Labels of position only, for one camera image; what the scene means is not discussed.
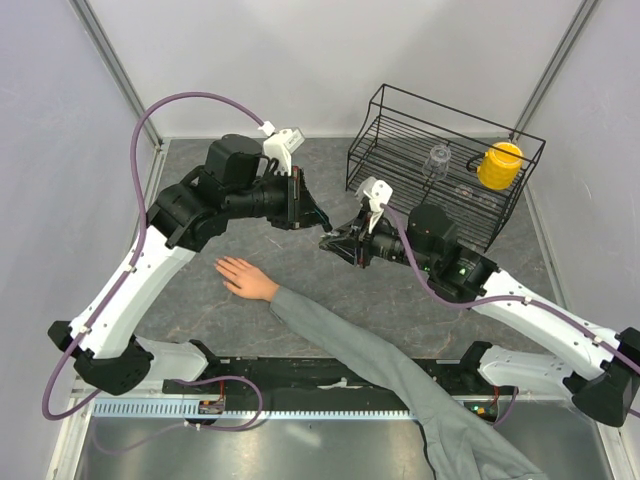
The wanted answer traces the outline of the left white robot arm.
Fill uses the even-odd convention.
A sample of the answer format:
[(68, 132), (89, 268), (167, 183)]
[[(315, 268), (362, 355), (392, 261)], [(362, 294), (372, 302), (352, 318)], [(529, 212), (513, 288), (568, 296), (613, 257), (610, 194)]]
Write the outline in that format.
[(198, 393), (216, 388), (217, 359), (202, 342), (152, 341), (134, 331), (171, 278), (230, 221), (264, 218), (281, 230), (331, 230), (303, 170), (292, 163), (303, 141), (298, 129), (277, 131), (263, 142), (227, 134), (211, 143), (204, 164), (158, 194), (146, 214), (143, 247), (122, 263), (126, 279), (112, 276), (82, 314), (49, 328), (54, 344), (71, 352), (84, 382), (114, 396), (143, 381), (185, 381)]

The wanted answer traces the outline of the glitter nail polish bottle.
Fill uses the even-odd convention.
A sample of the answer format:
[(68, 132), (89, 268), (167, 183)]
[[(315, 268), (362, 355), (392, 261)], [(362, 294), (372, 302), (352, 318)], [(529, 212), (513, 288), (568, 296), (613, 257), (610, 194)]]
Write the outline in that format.
[(318, 247), (321, 250), (329, 250), (334, 240), (335, 237), (333, 235), (323, 235), (318, 243)]

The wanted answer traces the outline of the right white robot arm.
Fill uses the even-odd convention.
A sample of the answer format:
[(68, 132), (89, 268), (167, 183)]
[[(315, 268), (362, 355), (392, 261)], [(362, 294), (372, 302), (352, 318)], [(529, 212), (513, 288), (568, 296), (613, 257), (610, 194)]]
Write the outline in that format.
[(639, 332), (581, 318), (536, 294), (482, 254), (462, 245), (438, 206), (420, 204), (406, 221), (389, 206), (363, 205), (349, 222), (325, 226), (320, 249), (361, 268), (380, 258), (412, 268), (426, 293), (452, 309), (473, 310), (520, 332), (551, 353), (532, 355), (485, 346), (458, 368), (467, 392), (492, 383), (566, 395), (582, 413), (624, 425), (639, 391)]

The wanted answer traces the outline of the grey sleeved forearm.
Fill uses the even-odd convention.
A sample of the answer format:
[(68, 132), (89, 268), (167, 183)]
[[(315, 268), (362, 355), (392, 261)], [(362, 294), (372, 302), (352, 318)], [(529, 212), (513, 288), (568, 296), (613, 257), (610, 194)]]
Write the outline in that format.
[(294, 333), (402, 400), (421, 426), (425, 455), (436, 478), (547, 477), (393, 344), (284, 287), (278, 289), (270, 310)]

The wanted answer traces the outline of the person's bare hand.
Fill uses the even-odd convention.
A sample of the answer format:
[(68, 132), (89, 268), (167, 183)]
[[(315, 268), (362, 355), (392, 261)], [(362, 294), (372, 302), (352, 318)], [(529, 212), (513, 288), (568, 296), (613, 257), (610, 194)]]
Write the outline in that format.
[(217, 260), (215, 268), (224, 286), (244, 299), (271, 302), (279, 289), (258, 267), (241, 258), (225, 256)]

